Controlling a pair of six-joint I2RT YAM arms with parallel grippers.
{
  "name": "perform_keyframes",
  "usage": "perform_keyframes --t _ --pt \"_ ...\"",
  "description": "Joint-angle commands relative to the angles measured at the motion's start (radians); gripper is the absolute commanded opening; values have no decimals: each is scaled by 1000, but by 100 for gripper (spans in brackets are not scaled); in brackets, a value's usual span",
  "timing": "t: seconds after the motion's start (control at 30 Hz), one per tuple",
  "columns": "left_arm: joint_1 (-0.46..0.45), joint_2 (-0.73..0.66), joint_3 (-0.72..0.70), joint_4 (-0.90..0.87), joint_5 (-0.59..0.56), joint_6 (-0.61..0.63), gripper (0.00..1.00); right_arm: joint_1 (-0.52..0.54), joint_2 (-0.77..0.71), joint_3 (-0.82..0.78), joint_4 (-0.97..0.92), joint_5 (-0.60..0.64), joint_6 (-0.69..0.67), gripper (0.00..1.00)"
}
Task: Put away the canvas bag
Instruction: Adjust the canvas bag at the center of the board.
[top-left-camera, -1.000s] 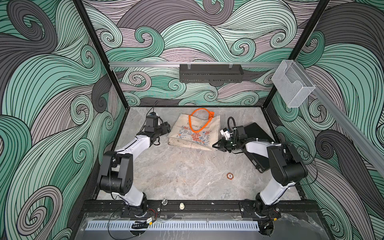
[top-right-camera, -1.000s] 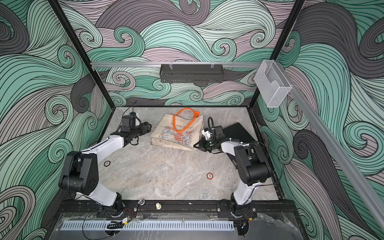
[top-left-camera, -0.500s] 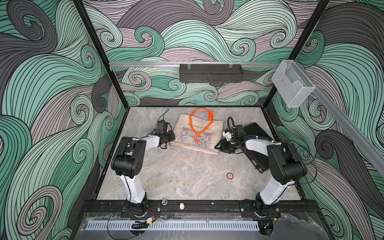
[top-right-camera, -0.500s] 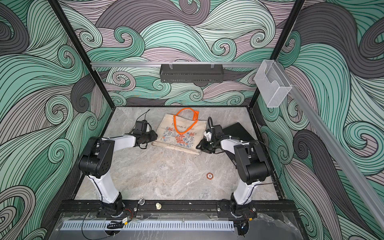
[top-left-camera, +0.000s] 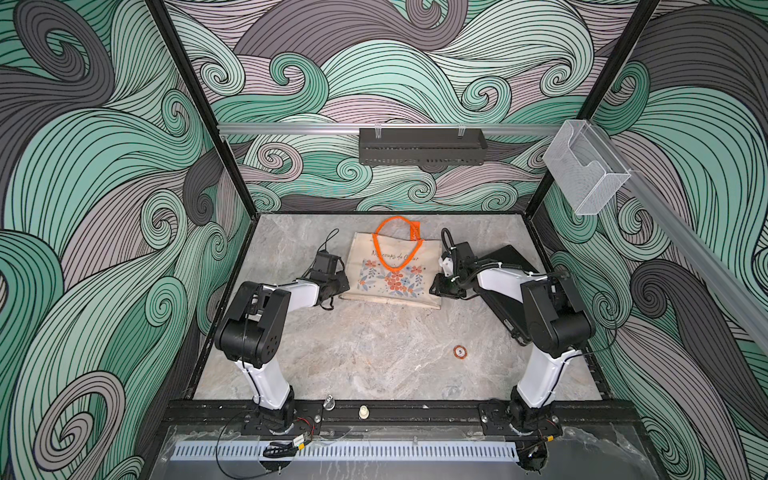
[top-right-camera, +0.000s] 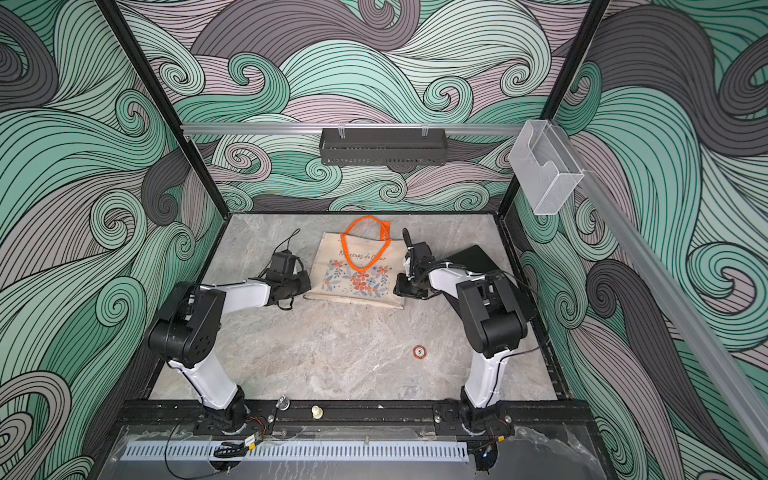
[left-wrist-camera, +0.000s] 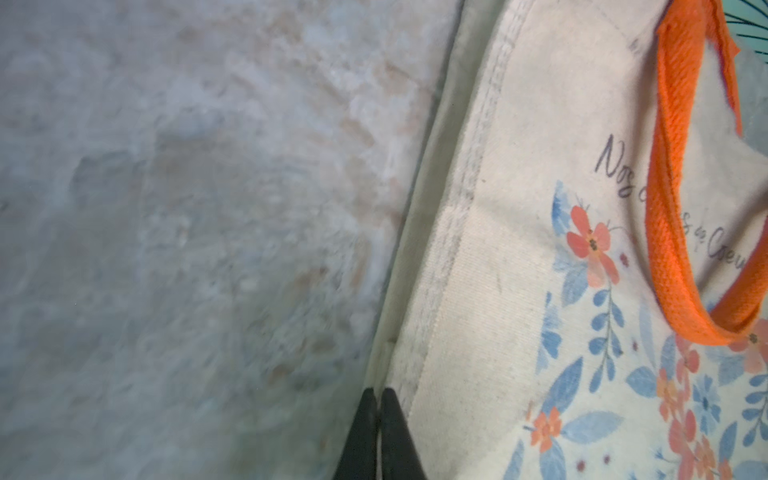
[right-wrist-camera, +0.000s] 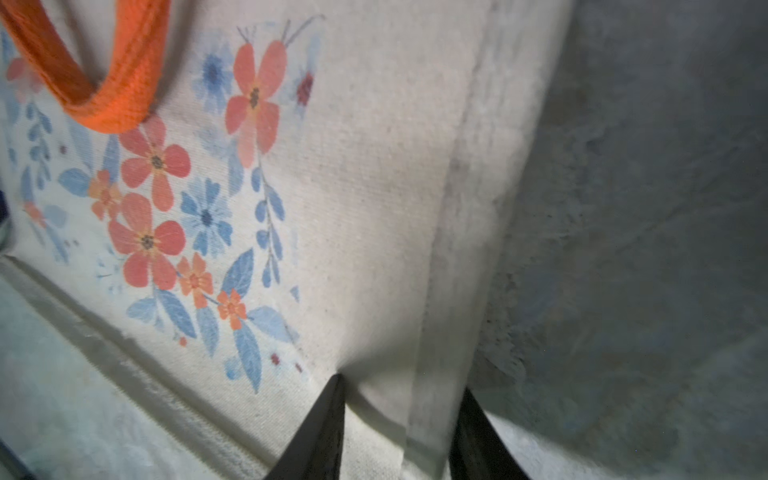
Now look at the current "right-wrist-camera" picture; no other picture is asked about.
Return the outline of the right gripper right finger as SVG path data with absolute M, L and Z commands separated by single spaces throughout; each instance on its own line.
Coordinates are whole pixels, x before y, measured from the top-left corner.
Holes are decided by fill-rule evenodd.
M 453 480 L 530 480 L 466 388 L 449 454 Z

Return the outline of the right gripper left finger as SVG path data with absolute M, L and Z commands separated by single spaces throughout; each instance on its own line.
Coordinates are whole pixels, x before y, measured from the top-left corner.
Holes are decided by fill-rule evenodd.
M 338 480 L 345 430 L 345 380 L 333 375 L 265 480 Z

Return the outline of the beige floral canvas tote bag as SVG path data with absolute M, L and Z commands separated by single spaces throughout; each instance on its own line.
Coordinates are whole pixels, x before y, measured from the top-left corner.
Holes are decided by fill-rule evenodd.
M 5 1 L 4 260 L 264 475 L 442 479 L 570 1 Z

